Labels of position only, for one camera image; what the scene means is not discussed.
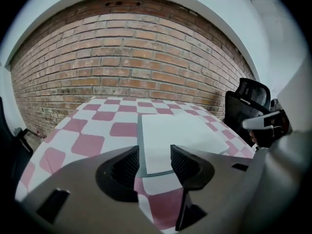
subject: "black office chair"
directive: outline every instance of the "black office chair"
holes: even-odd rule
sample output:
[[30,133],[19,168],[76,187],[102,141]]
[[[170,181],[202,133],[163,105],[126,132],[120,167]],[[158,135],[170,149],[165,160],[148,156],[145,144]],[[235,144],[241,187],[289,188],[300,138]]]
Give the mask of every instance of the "black office chair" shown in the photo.
[[33,155],[33,150],[24,139],[26,132],[27,130],[22,131],[21,128],[17,128],[14,131],[16,136],[11,133],[5,120],[2,98],[0,97],[0,145],[6,157],[3,162],[10,168],[6,179],[9,183],[8,196],[11,199],[14,198],[19,180]]
[[266,109],[270,108],[270,90],[267,86],[258,81],[248,78],[240,78],[239,86],[235,93],[244,96],[247,101],[254,101]]
[[238,93],[227,91],[225,95],[225,118],[224,123],[236,132],[247,144],[253,146],[249,131],[242,128],[241,123],[245,119],[262,116],[270,111],[258,103]]

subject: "mesh chair back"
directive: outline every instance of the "mesh chair back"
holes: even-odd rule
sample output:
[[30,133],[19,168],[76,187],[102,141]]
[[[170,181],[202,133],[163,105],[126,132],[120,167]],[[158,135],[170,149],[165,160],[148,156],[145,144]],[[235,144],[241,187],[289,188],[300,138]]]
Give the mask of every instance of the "mesh chair back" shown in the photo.
[[247,101],[254,101],[269,109],[271,102],[270,90],[264,84],[248,78],[240,78],[236,93]]
[[241,123],[245,119],[262,116],[269,113],[269,110],[256,102],[248,102],[243,96],[232,91],[225,95],[225,118],[224,123],[236,132],[247,144],[253,146],[249,131],[242,128]]

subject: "white sheet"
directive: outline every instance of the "white sheet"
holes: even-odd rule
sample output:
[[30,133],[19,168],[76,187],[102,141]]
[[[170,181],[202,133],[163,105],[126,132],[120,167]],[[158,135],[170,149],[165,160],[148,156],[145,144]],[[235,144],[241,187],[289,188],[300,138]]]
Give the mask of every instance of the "white sheet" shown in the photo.
[[147,174],[172,170],[170,145],[183,145],[193,149],[219,154],[228,144],[197,116],[143,115],[143,141]]

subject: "table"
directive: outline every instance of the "table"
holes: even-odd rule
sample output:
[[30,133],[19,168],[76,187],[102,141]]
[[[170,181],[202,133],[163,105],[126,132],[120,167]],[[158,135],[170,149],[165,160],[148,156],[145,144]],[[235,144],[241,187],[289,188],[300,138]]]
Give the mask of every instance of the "table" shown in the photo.
[[[254,151],[203,107],[179,101],[92,97],[57,125],[38,147],[18,184],[16,200],[22,201],[27,193],[68,163],[137,145],[139,116],[181,112],[198,116],[221,136],[229,145],[224,155],[253,157]],[[183,192],[176,175],[137,177],[135,190],[144,214],[163,233],[174,233]]]

